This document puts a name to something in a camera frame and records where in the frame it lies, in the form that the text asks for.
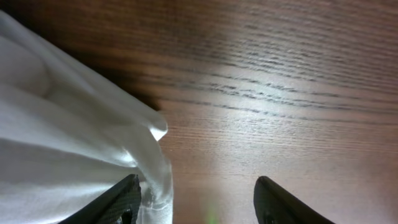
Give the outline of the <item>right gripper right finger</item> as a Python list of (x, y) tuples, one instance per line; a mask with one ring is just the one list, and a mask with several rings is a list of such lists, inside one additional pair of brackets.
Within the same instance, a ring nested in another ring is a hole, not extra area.
[(333, 224), (267, 176), (256, 180), (253, 202), (259, 224)]

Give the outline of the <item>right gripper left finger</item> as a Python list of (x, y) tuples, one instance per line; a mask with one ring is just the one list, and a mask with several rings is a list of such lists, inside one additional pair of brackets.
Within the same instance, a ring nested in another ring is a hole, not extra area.
[(59, 224), (136, 224), (141, 187), (131, 174)]

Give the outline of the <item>white t-shirt with robot print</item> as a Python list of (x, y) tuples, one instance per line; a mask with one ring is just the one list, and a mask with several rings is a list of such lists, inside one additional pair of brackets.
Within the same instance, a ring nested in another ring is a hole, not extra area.
[(1, 13), (1, 222), (59, 223), (128, 175), (138, 223), (172, 223), (165, 119)]

